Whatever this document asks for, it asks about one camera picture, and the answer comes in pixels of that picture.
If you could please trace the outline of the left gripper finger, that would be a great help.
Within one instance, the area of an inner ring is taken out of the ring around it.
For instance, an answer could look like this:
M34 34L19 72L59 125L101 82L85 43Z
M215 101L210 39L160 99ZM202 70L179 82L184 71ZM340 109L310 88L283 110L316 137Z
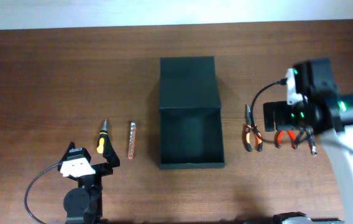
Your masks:
M107 160L111 167L119 167L120 160L110 142L108 135L104 135L103 139L103 157Z
M62 156L62 161L69 161L73 159L74 153L71 152L72 149L75 149L75 143L73 141L70 142L69 146L67 147L66 152Z

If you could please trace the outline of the small red handled pliers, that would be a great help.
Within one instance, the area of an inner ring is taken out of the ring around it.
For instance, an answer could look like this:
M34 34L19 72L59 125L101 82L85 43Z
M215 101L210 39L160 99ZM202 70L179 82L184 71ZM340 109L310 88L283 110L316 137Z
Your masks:
M282 144L285 142L284 135L287 135L290 140L290 146L293 149L298 149L297 144L295 143L296 140L296 135L293 131L287 130L287 131L278 131L275 135L275 146L276 148L280 149L282 147Z

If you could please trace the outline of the silver ring wrench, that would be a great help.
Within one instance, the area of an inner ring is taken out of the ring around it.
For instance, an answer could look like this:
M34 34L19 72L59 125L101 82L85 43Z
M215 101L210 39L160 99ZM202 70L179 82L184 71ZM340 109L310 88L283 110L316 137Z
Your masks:
M316 157L317 156L317 150L316 150L316 143L314 140L314 136L313 136L313 129L312 128L308 128L307 129L307 135L308 135L308 144L311 150L311 155Z

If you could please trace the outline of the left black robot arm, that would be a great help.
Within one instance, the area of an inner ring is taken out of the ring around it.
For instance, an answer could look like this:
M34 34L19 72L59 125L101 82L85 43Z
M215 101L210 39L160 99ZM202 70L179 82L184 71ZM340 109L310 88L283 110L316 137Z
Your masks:
M120 166L120 160L104 131L99 133L97 151L106 162L92 165L87 149L76 148L71 142L60 159L58 171L78 184L63 199L67 223L99 223L103 216L102 178L112 175L113 168Z

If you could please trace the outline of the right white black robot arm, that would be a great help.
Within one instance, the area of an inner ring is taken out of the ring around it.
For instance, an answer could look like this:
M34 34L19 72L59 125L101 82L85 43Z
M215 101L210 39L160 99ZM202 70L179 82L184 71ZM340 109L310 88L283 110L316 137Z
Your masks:
M353 93L343 95L327 58L294 64L282 83L285 101L264 103L267 132L299 130L317 137L332 165L346 223L353 223Z

